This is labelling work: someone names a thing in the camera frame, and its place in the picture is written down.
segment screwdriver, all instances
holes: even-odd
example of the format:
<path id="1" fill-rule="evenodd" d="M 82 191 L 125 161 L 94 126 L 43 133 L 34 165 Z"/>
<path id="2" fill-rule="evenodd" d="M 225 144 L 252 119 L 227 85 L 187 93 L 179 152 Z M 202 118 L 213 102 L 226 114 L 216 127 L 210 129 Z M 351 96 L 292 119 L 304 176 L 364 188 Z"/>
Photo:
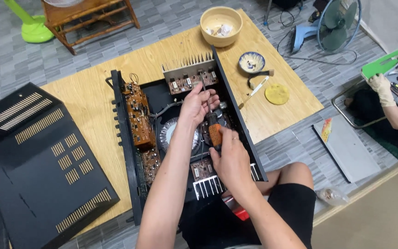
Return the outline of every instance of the screwdriver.
<path id="1" fill-rule="evenodd" d="M 202 72 L 200 73 L 200 80 L 202 81 L 203 90 L 205 89 L 205 81 L 203 80 Z M 211 142 L 216 151 L 221 151 L 222 148 L 222 134 L 219 132 L 221 125 L 218 123 L 218 115 L 211 110 L 210 100 L 207 100 L 209 113 L 205 116 L 208 123 L 208 133 L 210 134 Z"/>

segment electric fan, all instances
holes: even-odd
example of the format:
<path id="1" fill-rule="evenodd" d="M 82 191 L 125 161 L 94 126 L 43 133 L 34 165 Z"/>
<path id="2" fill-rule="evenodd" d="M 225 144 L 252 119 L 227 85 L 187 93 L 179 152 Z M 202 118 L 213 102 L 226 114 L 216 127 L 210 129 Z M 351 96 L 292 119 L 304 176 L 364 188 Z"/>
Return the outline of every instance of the electric fan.
<path id="1" fill-rule="evenodd" d="M 361 18 L 360 0 L 330 0 L 320 18 L 311 26 L 299 24 L 295 27 L 290 42 L 291 53 L 299 51 L 304 39 L 310 36 L 317 36 L 317 42 L 325 52 L 341 51 L 356 35 Z"/>
<path id="2" fill-rule="evenodd" d="M 55 7 L 70 7 L 83 0 L 44 0 L 46 3 Z M 15 0 L 4 0 L 4 3 L 22 21 L 21 36 L 28 43 L 43 43 L 54 38 L 53 33 L 44 25 L 46 18 L 44 15 L 29 15 Z"/>

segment gloved hand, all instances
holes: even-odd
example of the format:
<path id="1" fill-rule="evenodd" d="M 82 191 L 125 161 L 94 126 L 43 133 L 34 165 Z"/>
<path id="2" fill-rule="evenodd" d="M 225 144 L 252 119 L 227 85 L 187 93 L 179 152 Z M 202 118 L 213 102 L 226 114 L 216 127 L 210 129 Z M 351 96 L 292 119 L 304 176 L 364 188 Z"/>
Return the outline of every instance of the gloved hand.
<path id="1" fill-rule="evenodd" d="M 391 82 L 383 74 L 369 78 L 368 85 L 379 95 L 382 107 L 396 105 L 391 93 Z"/>

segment small bowl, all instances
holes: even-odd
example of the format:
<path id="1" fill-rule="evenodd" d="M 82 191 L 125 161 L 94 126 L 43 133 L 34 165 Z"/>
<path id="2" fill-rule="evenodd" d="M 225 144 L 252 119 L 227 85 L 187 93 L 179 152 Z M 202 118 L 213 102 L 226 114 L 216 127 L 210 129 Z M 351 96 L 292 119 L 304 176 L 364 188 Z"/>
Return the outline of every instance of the small bowl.
<path id="1" fill-rule="evenodd" d="M 227 36 L 214 36 L 207 32 L 209 29 L 217 29 L 221 25 L 227 24 L 232 26 L 231 32 Z M 233 44 L 242 29 L 242 17 L 240 14 L 229 7 L 213 7 L 207 9 L 200 18 L 200 27 L 205 40 L 215 47 L 226 47 Z"/>
<path id="2" fill-rule="evenodd" d="M 262 71 L 265 66 L 265 59 L 256 52 L 246 52 L 239 58 L 239 66 L 243 71 L 254 74 Z"/>

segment orange screwdriver handle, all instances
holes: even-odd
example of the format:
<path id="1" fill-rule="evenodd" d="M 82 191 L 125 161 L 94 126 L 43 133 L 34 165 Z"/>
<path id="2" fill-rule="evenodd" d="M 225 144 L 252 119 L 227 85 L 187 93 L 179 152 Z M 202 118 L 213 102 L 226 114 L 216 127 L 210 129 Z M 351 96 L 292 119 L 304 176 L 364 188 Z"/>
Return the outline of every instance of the orange screwdriver handle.
<path id="1" fill-rule="evenodd" d="M 222 146 L 222 133 L 219 132 L 221 125 L 219 123 L 211 125 L 208 127 L 208 132 L 210 133 L 211 142 L 216 150 L 220 150 Z"/>

